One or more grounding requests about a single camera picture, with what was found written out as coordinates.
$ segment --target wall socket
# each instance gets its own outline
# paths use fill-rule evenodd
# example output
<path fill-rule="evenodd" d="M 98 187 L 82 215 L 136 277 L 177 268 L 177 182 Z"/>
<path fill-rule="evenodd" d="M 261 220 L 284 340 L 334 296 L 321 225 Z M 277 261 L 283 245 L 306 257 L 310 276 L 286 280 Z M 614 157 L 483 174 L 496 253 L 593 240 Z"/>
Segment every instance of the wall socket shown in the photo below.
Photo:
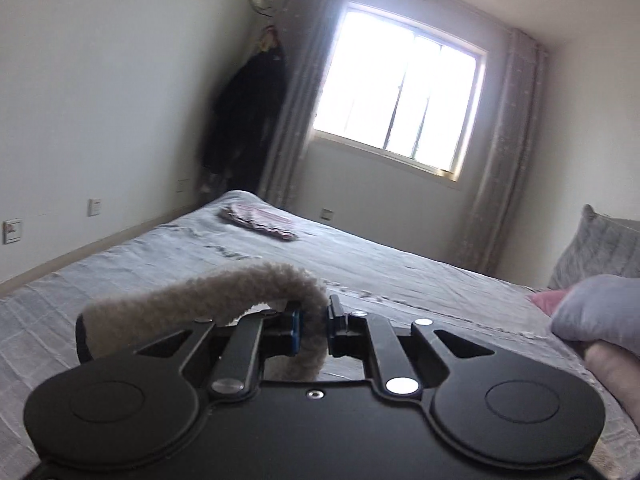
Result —
<path fill-rule="evenodd" d="M 320 218 L 322 220 L 326 220 L 327 222 L 330 222 L 331 220 L 334 219 L 334 212 L 331 211 L 330 209 L 322 209 L 322 211 L 320 212 Z"/>
<path fill-rule="evenodd" d="M 2 243 L 12 244 L 19 242 L 22 237 L 22 220 L 5 220 L 2 222 Z"/>
<path fill-rule="evenodd" d="M 177 185 L 175 186 L 175 192 L 176 193 L 182 193 L 187 191 L 187 184 L 189 183 L 189 179 L 188 178 L 183 178 L 181 180 L 178 181 Z"/>
<path fill-rule="evenodd" d="M 96 216 L 99 215 L 102 211 L 102 199 L 101 198 L 90 198 L 89 204 L 87 207 L 87 216 Z"/>

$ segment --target wall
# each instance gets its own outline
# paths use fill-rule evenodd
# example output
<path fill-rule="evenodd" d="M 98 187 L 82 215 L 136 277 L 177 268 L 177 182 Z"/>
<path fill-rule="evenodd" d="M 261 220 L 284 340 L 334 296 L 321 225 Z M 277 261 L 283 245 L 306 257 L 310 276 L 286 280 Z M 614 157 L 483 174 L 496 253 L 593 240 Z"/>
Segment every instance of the wall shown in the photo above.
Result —
<path fill-rule="evenodd" d="M 311 142 L 293 211 L 375 242 L 449 259 L 478 188 L 504 77 L 508 30 L 459 0 L 351 0 L 462 38 L 488 52 L 481 102 L 460 179 L 450 181 L 325 139 Z"/>
<path fill-rule="evenodd" d="M 0 9 L 0 220 L 24 221 L 0 246 L 0 282 L 193 203 L 207 101 L 240 61 L 247 0 Z"/>
<path fill-rule="evenodd" d="M 639 44 L 636 20 L 552 53 L 540 137 L 500 278 L 545 286 L 585 203 L 640 219 Z"/>

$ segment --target gray curtain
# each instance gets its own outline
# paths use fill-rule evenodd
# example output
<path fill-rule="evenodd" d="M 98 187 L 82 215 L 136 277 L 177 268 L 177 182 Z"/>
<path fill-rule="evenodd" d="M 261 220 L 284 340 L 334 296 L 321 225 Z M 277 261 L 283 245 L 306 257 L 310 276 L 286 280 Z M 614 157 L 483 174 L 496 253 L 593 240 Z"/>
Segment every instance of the gray curtain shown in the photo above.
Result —
<path fill-rule="evenodd" d="M 346 0 L 271 0 L 287 64 L 287 93 L 258 188 L 276 207 L 289 208 L 308 143 L 309 123 Z"/>
<path fill-rule="evenodd" d="M 497 268 L 529 166 L 545 65 L 545 49 L 514 30 L 489 157 L 452 262 L 457 267 L 489 276 Z"/>

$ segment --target gray pillow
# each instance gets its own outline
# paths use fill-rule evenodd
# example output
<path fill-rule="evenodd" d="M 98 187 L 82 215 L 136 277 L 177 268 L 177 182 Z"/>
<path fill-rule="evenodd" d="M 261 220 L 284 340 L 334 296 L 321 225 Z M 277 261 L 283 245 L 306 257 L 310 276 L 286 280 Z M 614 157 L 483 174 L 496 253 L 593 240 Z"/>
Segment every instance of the gray pillow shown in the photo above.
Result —
<path fill-rule="evenodd" d="M 640 221 L 609 218 L 586 205 L 578 232 L 556 263 L 549 288 L 567 288 L 598 274 L 640 277 Z"/>
<path fill-rule="evenodd" d="M 551 318 L 569 341 L 602 339 L 640 356 L 640 278 L 603 274 L 575 285 Z"/>

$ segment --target blue component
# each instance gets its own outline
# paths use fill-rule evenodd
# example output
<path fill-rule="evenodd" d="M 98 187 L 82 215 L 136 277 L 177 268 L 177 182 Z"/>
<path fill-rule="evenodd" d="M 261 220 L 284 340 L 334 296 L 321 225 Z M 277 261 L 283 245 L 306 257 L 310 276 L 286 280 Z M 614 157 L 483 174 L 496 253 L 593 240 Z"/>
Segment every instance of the blue component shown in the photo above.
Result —
<path fill-rule="evenodd" d="M 300 350 L 300 331 L 302 328 L 302 316 L 298 309 L 291 314 L 291 355 L 297 355 Z"/>

